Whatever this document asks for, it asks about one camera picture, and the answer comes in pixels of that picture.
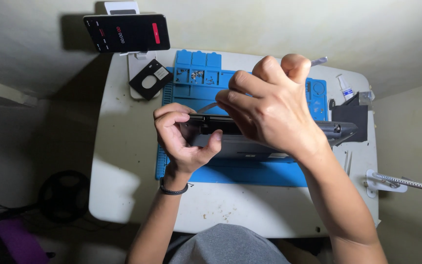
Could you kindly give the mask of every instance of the blue silicone repair mat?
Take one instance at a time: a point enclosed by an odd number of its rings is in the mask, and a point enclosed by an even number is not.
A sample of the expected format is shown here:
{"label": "blue silicone repair mat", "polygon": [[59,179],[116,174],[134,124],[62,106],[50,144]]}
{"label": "blue silicone repair mat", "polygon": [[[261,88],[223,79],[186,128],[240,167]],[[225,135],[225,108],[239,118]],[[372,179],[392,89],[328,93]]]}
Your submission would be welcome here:
{"label": "blue silicone repair mat", "polygon": [[[218,91],[227,84],[235,71],[221,69],[221,55],[177,51],[173,81],[164,87],[162,105],[177,102],[198,110],[214,102]],[[306,97],[315,120],[327,120],[326,81],[307,78]],[[227,115],[219,107],[207,111]],[[164,176],[169,159],[159,146],[156,179]],[[191,182],[240,183],[285,187],[307,187],[304,174],[295,162],[252,162],[244,160],[211,160],[193,173]]]}

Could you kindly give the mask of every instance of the smartphone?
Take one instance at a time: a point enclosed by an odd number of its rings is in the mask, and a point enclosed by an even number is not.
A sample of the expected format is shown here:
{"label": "smartphone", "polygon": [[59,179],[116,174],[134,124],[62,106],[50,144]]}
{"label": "smartphone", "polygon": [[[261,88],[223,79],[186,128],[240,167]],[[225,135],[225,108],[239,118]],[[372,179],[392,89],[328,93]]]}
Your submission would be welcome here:
{"label": "smartphone", "polygon": [[84,23],[100,53],[170,49],[161,14],[87,15]]}

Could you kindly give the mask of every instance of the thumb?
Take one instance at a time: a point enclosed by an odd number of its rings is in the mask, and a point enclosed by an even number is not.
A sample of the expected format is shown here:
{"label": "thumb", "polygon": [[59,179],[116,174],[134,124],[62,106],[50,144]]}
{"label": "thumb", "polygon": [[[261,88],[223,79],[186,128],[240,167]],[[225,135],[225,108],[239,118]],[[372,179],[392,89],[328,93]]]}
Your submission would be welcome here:
{"label": "thumb", "polygon": [[208,144],[198,153],[200,160],[208,162],[221,151],[222,130],[218,129],[211,134]]}

